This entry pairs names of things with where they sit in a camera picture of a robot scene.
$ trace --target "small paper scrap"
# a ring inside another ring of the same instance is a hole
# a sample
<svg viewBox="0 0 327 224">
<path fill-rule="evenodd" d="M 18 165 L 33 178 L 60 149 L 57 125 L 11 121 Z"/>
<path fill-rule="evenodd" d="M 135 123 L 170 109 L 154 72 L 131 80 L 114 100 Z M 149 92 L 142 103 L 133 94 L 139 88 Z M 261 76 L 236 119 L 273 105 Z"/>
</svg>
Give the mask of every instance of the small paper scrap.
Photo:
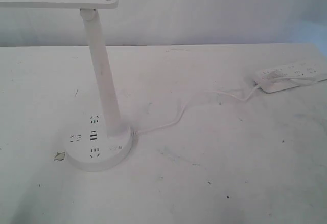
<svg viewBox="0 0 327 224">
<path fill-rule="evenodd" d="M 62 161 L 65 158 L 65 152 L 59 153 L 57 152 L 57 155 L 55 156 L 54 160 Z"/>
</svg>

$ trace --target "power cord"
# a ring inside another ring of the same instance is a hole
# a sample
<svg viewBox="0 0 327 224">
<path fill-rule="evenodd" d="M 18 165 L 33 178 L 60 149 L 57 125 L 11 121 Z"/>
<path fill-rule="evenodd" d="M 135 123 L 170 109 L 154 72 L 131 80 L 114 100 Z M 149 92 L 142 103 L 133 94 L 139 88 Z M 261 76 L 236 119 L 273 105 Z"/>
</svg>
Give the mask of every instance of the power cord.
<svg viewBox="0 0 327 224">
<path fill-rule="evenodd" d="M 246 101 L 248 101 L 251 98 L 251 96 L 253 95 L 253 93 L 257 89 L 259 89 L 262 85 L 269 84 L 269 83 L 281 82 L 281 81 L 285 81 L 285 80 L 292 81 L 292 82 L 294 82 L 294 80 L 306 80 L 306 81 L 310 81 L 309 83 L 296 83 L 299 86 L 309 86 L 309 85 L 313 85 L 313 84 L 317 83 L 317 80 L 315 78 L 311 78 L 311 77 L 274 77 L 274 78 L 265 80 L 265 81 L 263 81 L 261 83 L 258 83 L 251 90 L 251 92 L 246 97 L 244 97 L 244 98 L 237 97 L 234 94 L 227 93 L 227 92 L 224 92 L 224 91 L 210 91 L 210 90 L 199 91 L 199 92 L 196 92 L 195 94 L 193 94 L 188 99 L 188 101 L 184 104 L 184 106 L 182 107 L 182 109 L 180 110 L 180 112 L 177 112 L 176 118 L 173 121 L 171 121 L 170 123 L 167 123 L 167 124 L 164 124 L 164 125 L 161 125 L 161 126 L 158 126 L 158 127 L 153 127 L 153 128 L 143 129 L 143 130 L 139 130 L 139 131 L 134 131 L 133 134 L 134 135 L 142 135 L 142 134 L 145 134 L 145 133 L 153 132 L 153 131 L 156 131 L 156 130 L 159 130 L 159 129 L 165 129 L 165 128 L 168 128 L 168 127 L 171 127 L 171 126 L 176 125 L 182 119 L 182 117 L 184 115 L 184 112 L 186 111 L 186 108 L 189 105 L 189 103 L 196 96 L 198 96 L 199 94 L 208 94 L 209 93 L 209 94 L 226 95 L 226 96 L 233 97 L 233 98 L 235 98 L 235 99 L 237 99 L 239 101 L 246 102 Z"/>
</svg>

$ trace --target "white table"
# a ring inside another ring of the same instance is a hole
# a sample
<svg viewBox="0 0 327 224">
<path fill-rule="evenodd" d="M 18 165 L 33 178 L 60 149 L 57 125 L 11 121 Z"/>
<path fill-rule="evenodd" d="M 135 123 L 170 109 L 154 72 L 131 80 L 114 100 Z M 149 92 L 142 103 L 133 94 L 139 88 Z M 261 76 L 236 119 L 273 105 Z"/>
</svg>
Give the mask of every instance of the white table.
<svg viewBox="0 0 327 224">
<path fill-rule="evenodd" d="M 169 122 L 178 99 L 196 91 L 246 94 L 251 71 L 323 58 L 310 44 L 108 53 L 135 129 Z M 114 168 L 87 173 L 53 158 L 70 126 L 100 113 L 88 48 L 2 47 L 0 57 L 0 223 L 326 222 L 327 82 L 257 91 L 247 103 L 199 97 L 178 125 L 136 138 Z"/>
</svg>

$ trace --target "white power strip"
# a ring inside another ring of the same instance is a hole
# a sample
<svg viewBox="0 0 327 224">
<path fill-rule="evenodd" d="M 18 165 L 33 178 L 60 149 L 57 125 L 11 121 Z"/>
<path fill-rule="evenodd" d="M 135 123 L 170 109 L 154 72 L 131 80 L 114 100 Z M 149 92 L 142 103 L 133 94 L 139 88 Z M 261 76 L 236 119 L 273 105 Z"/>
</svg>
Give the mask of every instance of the white power strip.
<svg viewBox="0 0 327 224">
<path fill-rule="evenodd" d="M 266 93 L 273 93 L 293 87 L 300 86 L 307 81 L 283 80 L 275 82 L 266 82 L 269 79 L 277 77 L 307 77 L 315 78 L 316 81 L 327 79 L 327 63 L 322 61 L 315 62 L 295 62 L 289 65 L 281 65 L 274 68 L 268 68 L 257 71 L 253 77 L 256 83 L 262 83 L 261 89 Z"/>
</svg>

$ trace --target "white wall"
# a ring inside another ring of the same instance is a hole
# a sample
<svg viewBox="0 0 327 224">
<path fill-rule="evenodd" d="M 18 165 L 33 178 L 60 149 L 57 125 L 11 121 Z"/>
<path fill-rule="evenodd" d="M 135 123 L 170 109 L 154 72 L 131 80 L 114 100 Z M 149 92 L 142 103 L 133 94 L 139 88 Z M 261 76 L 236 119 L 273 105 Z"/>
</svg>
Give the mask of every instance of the white wall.
<svg viewBox="0 0 327 224">
<path fill-rule="evenodd" d="M 327 43 L 327 0 L 120 0 L 107 44 Z M 0 45 L 86 44 L 77 10 L 0 9 Z"/>
</svg>

